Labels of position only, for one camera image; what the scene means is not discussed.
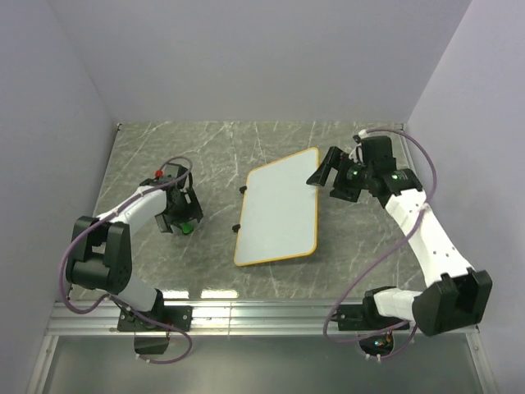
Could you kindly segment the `green whiteboard eraser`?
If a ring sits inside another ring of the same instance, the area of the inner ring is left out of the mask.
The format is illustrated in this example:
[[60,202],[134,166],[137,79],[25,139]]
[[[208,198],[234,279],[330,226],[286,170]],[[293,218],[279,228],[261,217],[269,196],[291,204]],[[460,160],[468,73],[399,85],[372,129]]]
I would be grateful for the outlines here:
[[183,222],[180,224],[180,230],[184,235],[189,235],[194,230],[194,226],[190,222]]

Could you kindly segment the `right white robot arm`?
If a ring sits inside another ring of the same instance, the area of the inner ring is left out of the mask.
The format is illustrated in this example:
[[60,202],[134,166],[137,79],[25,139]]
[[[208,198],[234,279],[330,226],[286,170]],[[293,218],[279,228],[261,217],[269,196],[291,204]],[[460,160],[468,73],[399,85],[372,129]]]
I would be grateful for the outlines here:
[[357,154],[330,147],[306,183],[324,186],[335,171],[331,197],[355,203],[365,190],[377,198],[403,232],[399,244],[412,249],[426,288],[378,287],[359,305],[338,302],[327,319],[341,331],[385,332],[414,323],[428,337],[479,324],[493,287],[489,273],[457,250],[431,209],[434,193],[413,170],[398,167],[387,131],[360,131],[354,140]]

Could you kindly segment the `yellow framed whiteboard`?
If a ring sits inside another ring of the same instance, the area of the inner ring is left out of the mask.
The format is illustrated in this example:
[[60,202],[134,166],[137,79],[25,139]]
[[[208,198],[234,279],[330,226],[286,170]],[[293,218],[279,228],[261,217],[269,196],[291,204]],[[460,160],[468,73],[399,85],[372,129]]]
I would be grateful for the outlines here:
[[307,179],[318,166],[319,151],[313,147],[249,172],[234,227],[235,266],[307,257],[316,251],[318,191]]

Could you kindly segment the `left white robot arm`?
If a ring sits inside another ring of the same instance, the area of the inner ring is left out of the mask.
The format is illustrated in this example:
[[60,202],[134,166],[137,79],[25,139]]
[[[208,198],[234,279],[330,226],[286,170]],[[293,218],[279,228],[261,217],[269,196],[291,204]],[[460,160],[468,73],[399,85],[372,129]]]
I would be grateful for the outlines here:
[[131,238],[154,220],[161,233],[190,234],[203,219],[193,188],[193,163],[185,157],[164,162],[153,177],[115,208],[97,217],[81,217],[60,267],[60,283],[104,291],[128,309],[148,330],[167,318],[162,292],[133,273]]

